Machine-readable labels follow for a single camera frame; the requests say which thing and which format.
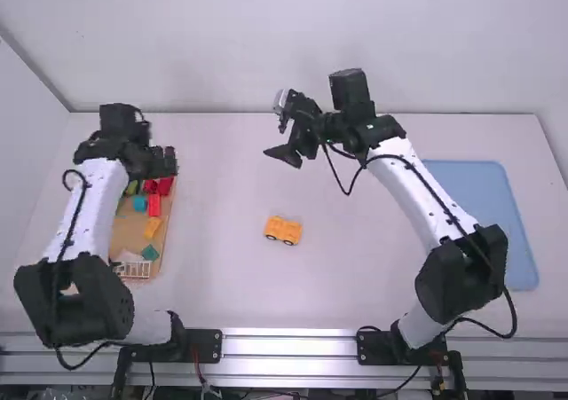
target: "toy building block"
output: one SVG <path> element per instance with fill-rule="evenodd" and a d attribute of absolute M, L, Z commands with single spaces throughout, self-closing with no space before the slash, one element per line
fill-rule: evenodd
<path fill-rule="evenodd" d="M 134 196 L 132 205 L 134 205 L 135 211 L 144 212 L 148 206 L 148 200 L 144 196 Z"/>
<path fill-rule="evenodd" d="M 162 220 L 156 216 L 148 218 L 148 222 L 146 223 L 146 228 L 144 229 L 144 237 L 146 239 L 153 238 L 156 231 L 158 230 L 158 227 L 160 227 L 161 223 Z"/>
<path fill-rule="evenodd" d="M 156 261 L 160 257 L 160 253 L 156 251 L 156 249 L 152 245 L 148 245 L 140 254 L 144 257 L 147 261 Z"/>
<path fill-rule="evenodd" d="M 281 216 L 271 216 L 266 222 L 264 235 L 270 240 L 281 240 L 286 245 L 297 245 L 302 237 L 302 225 Z"/>
<path fill-rule="evenodd" d="M 160 216 L 160 195 L 155 193 L 148 196 L 148 215 Z"/>
<path fill-rule="evenodd" d="M 136 194 L 137 189 L 138 189 L 138 181 L 137 180 L 130 181 L 128 186 L 126 187 L 126 194 L 132 196 L 133 194 Z"/>
<path fill-rule="evenodd" d="M 158 183 L 155 180 L 146 180 L 144 182 L 144 193 L 154 194 L 158 191 Z"/>
<path fill-rule="evenodd" d="M 160 178 L 158 181 L 158 193 L 160 196 L 168 196 L 170 194 L 171 185 L 174 183 L 174 177 Z"/>

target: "table surface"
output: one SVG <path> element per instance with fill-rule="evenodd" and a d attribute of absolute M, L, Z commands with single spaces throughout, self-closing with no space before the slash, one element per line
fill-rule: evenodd
<path fill-rule="evenodd" d="M 138 303 L 173 309 L 187 326 L 232 328 L 229 332 L 388 327 L 412 306 L 414 277 L 425 253 L 396 202 L 372 176 L 364 173 L 346 198 L 323 155 L 300 170 L 265 157 L 265 148 L 288 139 L 279 135 L 274 115 L 147 117 L 155 143 L 176 147 L 180 173 L 161 274 L 136 289 Z M 506 169 L 540 274 L 535 291 L 513 293 L 519 336 L 564 342 L 568 313 L 559 300 L 568 294 L 568 194 L 537 118 L 396 117 L 423 159 L 490 160 Z M 96 114 L 71 118 L 19 255 L 7 264 L 11 271 L 41 257 L 67 200 L 60 174 L 78 142 L 97 126 Z M 334 158 L 344 182 L 351 181 L 356 163 Z M 275 214 L 303 223 L 298 246 L 263 237 L 267 217 Z M 8 279 L 11 271 L 5 273 Z M 12 283 L 3 284 L 0 307 L 7 317 L 0 331 L 19 336 L 30 331 Z M 472 315 L 509 330 L 502 299 Z M 460 325 L 453 334 L 488 340 L 471 325 Z M 568 347 L 562 351 L 568 364 Z"/>

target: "orange toy car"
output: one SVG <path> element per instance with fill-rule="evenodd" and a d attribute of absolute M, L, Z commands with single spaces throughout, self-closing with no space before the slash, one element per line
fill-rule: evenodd
<path fill-rule="evenodd" d="M 270 240 L 281 240 L 289 246 L 297 245 L 302 237 L 302 225 L 281 216 L 271 216 L 264 228 L 264 235 Z"/>

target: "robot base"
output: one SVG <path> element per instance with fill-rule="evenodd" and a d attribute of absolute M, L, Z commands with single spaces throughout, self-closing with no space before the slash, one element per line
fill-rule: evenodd
<path fill-rule="evenodd" d="M 447 345 L 444 337 L 420 347 L 404 351 L 398 336 L 388 331 L 358 331 L 357 361 L 364 366 L 381 365 L 447 365 Z"/>

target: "metal extrusion frame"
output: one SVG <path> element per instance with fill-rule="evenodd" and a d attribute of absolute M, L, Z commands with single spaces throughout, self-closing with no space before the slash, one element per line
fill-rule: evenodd
<path fill-rule="evenodd" d="M 219 387 L 259 388 L 395 388 L 411 366 L 361 366 L 355 330 L 222 329 L 222 358 L 202 365 L 209 383 Z M 568 391 L 568 338 L 504 341 L 489 337 L 450 336 L 448 348 L 463 356 L 469 389 Z M 63 349 L 76 363 L 93 348 Z M 69 372 L 35 333 L 0 333 L 0 384 L 110 385 L 117 348 L 103 349 L 86 366 Z M 199 386 L 192 364 L 154 364 L 156 384 Z M 451 378 L 444 370 L 446 383 Z M 408 388 L 430 387 L 433 370 L 422 368 Z M 133 364 L 129 385 L 150 385 L 150 369 Z"/>

